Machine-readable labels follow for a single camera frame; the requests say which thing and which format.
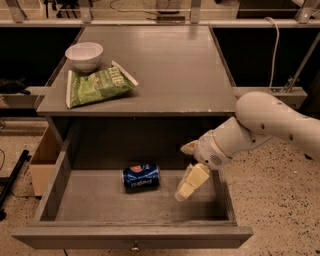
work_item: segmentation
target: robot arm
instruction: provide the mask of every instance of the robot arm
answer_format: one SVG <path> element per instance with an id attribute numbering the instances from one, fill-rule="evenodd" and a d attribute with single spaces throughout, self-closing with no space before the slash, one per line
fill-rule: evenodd
<path id="1" fill-rule="evenodd" d="M 210 176 L 242 150 L 262 146 L 273 137 L 288 141 L 314 160 L 320 160 L 320 121 L 301 115 L 270 94 L 251 92 L 236 105 L 231 117 L 198 140 L 181 147 L 199 162 L 189 166 L 180 182 L 176 198 L 187 199 Z"/>

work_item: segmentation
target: speckled floor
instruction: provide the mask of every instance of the speckled floor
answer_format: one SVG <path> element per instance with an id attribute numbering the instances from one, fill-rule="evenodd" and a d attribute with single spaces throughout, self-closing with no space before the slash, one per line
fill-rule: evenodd
<path id="1" fill-rule="evenodd" d="M 0 133 L 5 152 L 1 176 L 8 175 L 24 149 L 32 154 L 45 122 L 8 121 Z M 139 255 L 277 256 L 320 255 L 320 163 L 307 160 L 299 149 L 275 139 L 255 151 L 240 153 L 225 168 L 234 211 L 240 226 L 254 235 L 239 249 L 142 250 Z M 30 173 L 21 170 L 3 208 L 1 255 L 66 255 L 63 250 L 34 250 L 11 237 L 14 227 L 27 226 L 39 204 Z M 129 250 L 67 250 L 68 255 L 134 255 Z"/>

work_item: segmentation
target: gray surface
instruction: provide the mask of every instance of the gray surface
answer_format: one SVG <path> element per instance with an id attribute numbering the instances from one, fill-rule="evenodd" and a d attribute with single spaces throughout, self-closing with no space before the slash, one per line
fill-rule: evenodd
<path id="1" fill-rule="evenodd" d="M 128 192 L 122 182 L 122 170 L 73 170 L 56 224 L 59 225 L 59 221 L 95 221 L 136 225 L 138 235 L 140 225 L 179 226 L 190 221 L 208 221 L 207 225 L 214 225 L 215 221 L 226 219 L 217 204 L 212 180 L 190 200 L 179 202 L 174 198 L 183 173 L 183 170 L 161 170 L 158 187 Z"/>
<path id="2" fill-rule="evenodd" d="M 114 60 L 138 82 L 121 98 L 68 110 L 68 62 L 38 108 L 64 116 L 217 115 L 236 99 L 207 26 L 92 26 L 79 41 L 104 47 L 100 69 Z"/>

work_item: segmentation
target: black cable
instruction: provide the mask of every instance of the black cable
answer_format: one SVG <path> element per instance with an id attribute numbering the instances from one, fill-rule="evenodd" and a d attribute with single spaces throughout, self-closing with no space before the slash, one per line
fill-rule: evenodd
<path id="1" fill-rule="evenodd" d="M 110 9 L 115 10 L 115 11 L 117 11 L 117 12 L 144 12 L 144 13 L 148 13 L 148 14 L 152 14 L 152 15 L 158 15 L 157 13 L 148 12 L 148 11 L 138 11 L 138 10 L 132 10 L 132 11 L 130 11 L 130 10 L 121 10 L 121 9 L 114 8 L 114 7 L 112 6 L 112 4 L 115 3 L 115 2 L 118 2 L 118 1 L 120 1 L 120 0 L 112 0 L 112 1 L 110 2 L 110 4 L 109 4 Z"/>

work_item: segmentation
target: green snack bag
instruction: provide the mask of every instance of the green snack bag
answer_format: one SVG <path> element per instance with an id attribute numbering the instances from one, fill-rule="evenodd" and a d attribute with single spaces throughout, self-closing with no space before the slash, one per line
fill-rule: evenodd
<path id="1" fill-rule="evenodd" d="M 67 106 L 74 108 L 119 96 L 138 85 L 138 82 L 119 64 L 112 61 L 112 67 L 79 76 L 69 70 L 67 84 Z"/>

